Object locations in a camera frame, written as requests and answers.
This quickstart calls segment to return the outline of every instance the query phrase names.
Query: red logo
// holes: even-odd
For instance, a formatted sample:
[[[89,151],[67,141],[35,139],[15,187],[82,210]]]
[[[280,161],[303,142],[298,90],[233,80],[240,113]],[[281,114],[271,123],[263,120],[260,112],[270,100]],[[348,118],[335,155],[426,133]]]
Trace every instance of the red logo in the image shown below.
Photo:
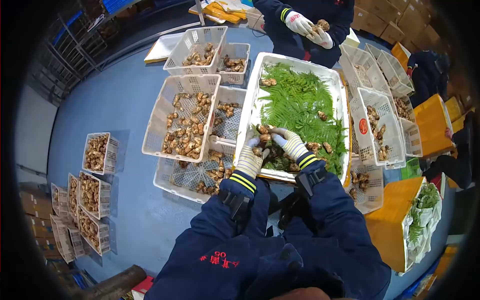
[[[368,124],[367,124],[367,120],[366,120],[365,118],[363,118],[363,119],[360,120],[359,129],[360,129],[360,133],[361,133],[361,134],[366,134],[366,133],[367,133],[367,131],[368,131]]]

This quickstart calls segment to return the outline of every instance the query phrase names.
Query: leg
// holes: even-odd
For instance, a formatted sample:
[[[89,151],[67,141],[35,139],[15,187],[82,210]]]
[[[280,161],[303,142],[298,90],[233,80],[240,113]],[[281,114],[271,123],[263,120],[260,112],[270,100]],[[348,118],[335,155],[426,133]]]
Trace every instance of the leg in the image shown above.
[[[273,53],[303,59],[305,49],[299,34],[294,33],[285,24],[265,23],[264,30],[273,43]]]

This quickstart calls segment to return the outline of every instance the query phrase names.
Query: blue floor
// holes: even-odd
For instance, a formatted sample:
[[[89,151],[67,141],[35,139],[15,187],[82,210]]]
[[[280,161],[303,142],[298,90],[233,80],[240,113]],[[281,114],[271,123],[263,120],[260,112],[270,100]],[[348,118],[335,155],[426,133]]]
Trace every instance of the blue floor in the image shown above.
[[[361,39],[363,48],[365,39]],[[267,36],[254,37],[250,29],[230,28],[227,42],[250,43],[250,58],[273,45]],[[175,238],[190,226],[200,204],[165,197],[153,185],[157,159],[142,154],[145,129],[164,79],[162,66],[145,65],[148,50],[123,58],[101,73],[90,75],[62,102],[53,127],[48,160],[48,181],[67,186],[68,173],[78,174],[88,133],[111,132],[120,141],[115,175],[99,176],[112,184],[110,224],[112,251],[103,257],[93,253],[76,261],[96,281],[107,279],[137,264],[155,276],[168,259]],[[399,179],[399,170],[385,174]],[[275,186],[279,197],[291,189]],[[392,299],[423,273],[441,252],[453,207],[453,190],[445,195],[442,221],[432,238],[432,251],[403,277],[392,274],[386,299]]]

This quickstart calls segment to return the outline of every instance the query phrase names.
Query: person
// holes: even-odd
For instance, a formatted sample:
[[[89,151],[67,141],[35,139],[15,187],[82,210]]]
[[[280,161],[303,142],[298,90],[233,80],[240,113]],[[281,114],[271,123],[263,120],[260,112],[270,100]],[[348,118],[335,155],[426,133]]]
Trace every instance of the person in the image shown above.
[[[440,155],[432,162],[430,167],[423,172],[423,176],[430,182],[442,172],[451,178],[461,189],[466,189],[475,178],[475,152],[473,144],[475,141],[476,118],[473,111],[465,115],[463,128],[453,133],[450,128],[445,130],[445,136],[456,144],[457,157]]]
[[[407,67],[407,75],[415,86],[415,94],[410,97],[413,108],[434,94],[439,94],[444,101],[448,100],[447,83],[450,68],[448,55],[430,50],[419,51],[410,55]]]
[[[324,169],[325,162],[297,134],[271,131],[273,140],[296,160],[300,174],[326,174],[312,187],[309,200],[313,217],[323,224],[318,234],[297,218],[282,236],[265,237],[269,196],[256,176],[269,150],[255,156],[252,147],[259,139],[250,139],[232,176],[221,181],[219,195],[212,195],[191,228],[177,237],[146,300],[383,299],[391,269],[372,245],[365,219],[338,177]],[[232,221],[236,210],[225,193],[248,203],[247,223]]]
[[[338,45],[350,33],[353,0],[253,0],[265,19],[264,31],[273,43],[273,53],[304,59],[332,68],[341,55]],[[326,20],[330,29],[319,33],[312,25]]]

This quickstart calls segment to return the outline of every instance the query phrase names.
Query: yellow box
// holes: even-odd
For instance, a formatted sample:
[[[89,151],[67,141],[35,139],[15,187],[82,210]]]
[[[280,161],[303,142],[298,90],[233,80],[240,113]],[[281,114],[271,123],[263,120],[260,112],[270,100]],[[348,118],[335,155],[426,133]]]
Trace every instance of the yellow box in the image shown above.
[[[454,149],[452,141],[445,137],[448,121],[442,102],[442,98],[435,94],[413,109],[420,130],[423,158]]]

